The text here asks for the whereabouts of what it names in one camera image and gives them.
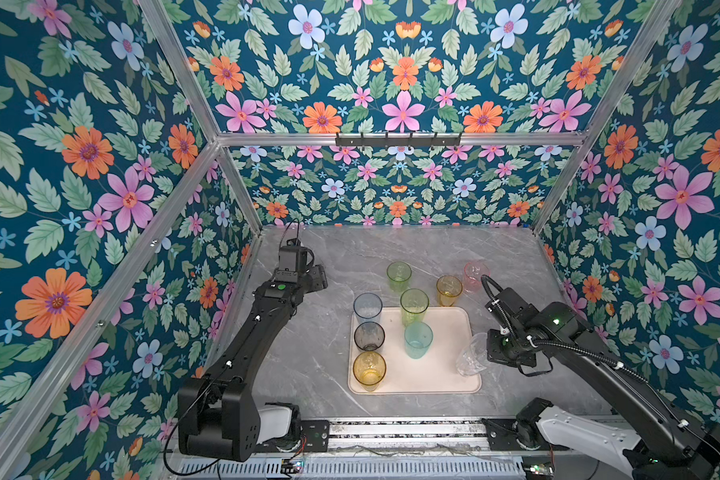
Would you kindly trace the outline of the clear short glass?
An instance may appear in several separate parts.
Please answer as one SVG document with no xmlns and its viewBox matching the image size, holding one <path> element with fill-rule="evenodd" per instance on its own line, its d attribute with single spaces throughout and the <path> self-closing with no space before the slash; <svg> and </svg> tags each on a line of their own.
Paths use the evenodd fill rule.
<svg viewBox="0 0 720 480">
<path fill-rule="evenodd" d="M 456 360 L 456 370 L 462 376 L 473 376 L 490 366 L 487 355 L 488 334 L 475 334 Z"/>
</svg>

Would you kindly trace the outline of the blue tall glass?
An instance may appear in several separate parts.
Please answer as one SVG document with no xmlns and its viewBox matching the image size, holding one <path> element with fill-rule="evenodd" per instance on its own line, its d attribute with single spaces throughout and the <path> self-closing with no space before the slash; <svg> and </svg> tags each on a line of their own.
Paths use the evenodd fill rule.
<svg viewBox="0 0 720 480">
<path fill-rule="evenodd" d="M 375 293 L 362 293 L 353 302 L 353 313 L 359 324 L 377 322 L 382 310 L 382 299 Z"/>
</svg>

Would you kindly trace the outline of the beige plastic tray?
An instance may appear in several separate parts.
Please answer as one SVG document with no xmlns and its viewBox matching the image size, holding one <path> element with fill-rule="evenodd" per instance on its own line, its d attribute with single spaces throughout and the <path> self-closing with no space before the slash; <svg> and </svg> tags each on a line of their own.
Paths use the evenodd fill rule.
<svg viewBox="0 0 720 480">
<path fill-rule="evenodd" d="M 428 309 L 424 322 L 434 334 L 433 343 L 419 359 L 405 352 L 404 328 L 399 307 L 382 309 L 379 323 L 385 341 L 379 349 L 386 362 L 386 374 L 378 386 L 367 390 L 355 377 L 353 364 L 361 350 L 349 340 L 347 381 L 350 390 L 360 395 L 472 394 L 481 388 L 477 375 L 462 376 L 457 359 L 472 338 L 468 313 L 460 307 Z"/>
</svg>

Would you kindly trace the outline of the grey tall glass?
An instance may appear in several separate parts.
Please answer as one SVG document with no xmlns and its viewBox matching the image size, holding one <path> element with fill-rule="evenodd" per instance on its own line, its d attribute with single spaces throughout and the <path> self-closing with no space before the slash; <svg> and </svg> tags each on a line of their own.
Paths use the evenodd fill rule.
<svg viewBox="0 0 720 480">
<path fill-rule="evenodd" d="M 377 322 L 364 322 L 358 325 L 353 334 L 355 346 L 360 351 L 375 351 L 385 342 L 384 328 Z"/>
</svg>

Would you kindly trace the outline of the teal short glass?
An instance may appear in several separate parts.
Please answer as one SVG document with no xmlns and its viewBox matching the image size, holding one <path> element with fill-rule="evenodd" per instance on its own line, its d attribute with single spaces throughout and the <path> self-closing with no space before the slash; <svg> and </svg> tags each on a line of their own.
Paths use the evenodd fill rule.
<svg viewBox="0 0 720 480">
<path fill-rule="evenodd" d="M 429 325 L 424 322 L 413 322 L 403 333 L 405 352 L 411 359 L 422 358 L 429 350 L 434 334 Z"/>
</svg>

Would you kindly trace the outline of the green short glass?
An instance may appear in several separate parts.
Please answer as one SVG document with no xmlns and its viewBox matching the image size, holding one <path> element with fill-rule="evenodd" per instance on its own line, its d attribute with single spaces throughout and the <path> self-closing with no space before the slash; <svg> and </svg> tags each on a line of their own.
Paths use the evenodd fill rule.
<svg viewBox="0 0 720 480">
<path fill-rule="evenodd" d="M 396 293 L 403 293 L 409 288 L 412 268 L 406 262 L 395 261 L 388 265 L 386 275 L 390 289 Z"/>
</svg>

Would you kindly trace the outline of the light green tall glass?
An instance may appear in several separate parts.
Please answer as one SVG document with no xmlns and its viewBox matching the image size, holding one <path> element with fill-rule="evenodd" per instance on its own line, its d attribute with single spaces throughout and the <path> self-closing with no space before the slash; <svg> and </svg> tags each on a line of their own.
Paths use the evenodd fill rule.
<svg viewBox="0 0 720 480">
<path fill-rule="evenodd" d="M 404 327 L 423 320 L 430 306 L 429 296 L 421 289 L 411 288 L 400 296 L 401 321 Z"/>
</svg>

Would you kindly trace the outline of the yellow tall glass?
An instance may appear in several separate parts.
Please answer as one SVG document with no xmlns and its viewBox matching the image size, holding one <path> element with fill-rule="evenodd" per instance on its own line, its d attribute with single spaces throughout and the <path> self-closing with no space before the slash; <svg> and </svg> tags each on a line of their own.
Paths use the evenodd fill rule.
<svg viewBox="0 0 720 480">
<path fill-rule="evenodd" d="M 354 360 L 352 372 L 363 389 L 375 391 L 386 376 L 387 364 L 376 351 L 364 351 Z"/>
</svg>

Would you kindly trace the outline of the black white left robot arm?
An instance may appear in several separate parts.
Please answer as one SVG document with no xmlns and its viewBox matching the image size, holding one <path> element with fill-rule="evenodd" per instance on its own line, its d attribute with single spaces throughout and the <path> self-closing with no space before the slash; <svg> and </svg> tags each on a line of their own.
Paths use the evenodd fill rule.
<svg viewBox="0 0 720 480">
<path fill-rule="evenodd" d="M 178 394 L 176 438 L 184 455 L 244 462 L 269 441 L 301 440 L 299 407 L 259 407 L 253 385 L 270 347 L 308 293 L 327 287 L 321 265 L 304 273 L 278 272 L 254 291 L 251 310 L 226 351 Z"/>
</svg>

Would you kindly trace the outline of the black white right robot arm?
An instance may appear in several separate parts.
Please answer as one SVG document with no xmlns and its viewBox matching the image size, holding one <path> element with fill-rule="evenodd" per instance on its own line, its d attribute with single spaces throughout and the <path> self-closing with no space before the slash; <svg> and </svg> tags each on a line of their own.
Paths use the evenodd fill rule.
<svg viewBox="0 0 720 480">
<path fill-rule="evenodd" d="M 521 446 L 561 446 L 632 479 L 710 479 L 720 472 L 720 425 L 702 423 L 667 400 L 568 305 L 538 310 L 495 299 L 486 308 L 500 324 L 488 334 L 489 361 L 533 368 L 542 354 L 584 380 L 626 423 L 614 427 L 535 398 L 516 416 Z"/>
</svg>

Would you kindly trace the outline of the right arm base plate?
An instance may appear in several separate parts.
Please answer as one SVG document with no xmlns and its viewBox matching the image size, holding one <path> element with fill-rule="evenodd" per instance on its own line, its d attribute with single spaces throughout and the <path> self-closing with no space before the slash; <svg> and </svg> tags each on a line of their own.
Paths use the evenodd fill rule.
<svg viewBox="0 0 720 480">
<path fill-rule="evenodd" d="M 547 442 L 538 428 L 515 418 L 480 418 L 485 427 L 486 437 L 494 450 L 568 451 L 567 447 Z"/>
</svg>

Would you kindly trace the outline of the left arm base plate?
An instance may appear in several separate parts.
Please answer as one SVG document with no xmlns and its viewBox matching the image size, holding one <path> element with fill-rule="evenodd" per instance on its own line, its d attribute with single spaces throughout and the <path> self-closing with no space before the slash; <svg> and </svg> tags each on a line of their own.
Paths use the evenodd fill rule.
<svg viewBox="0 0 720 480">
<path fill-rule="evenodd" d="M 292 422 L 284 437 L 270 439 L 256 446 L 255 453 L 288 453 L 328 451 L 331 423 L 328 420 Z"/>
</svg>

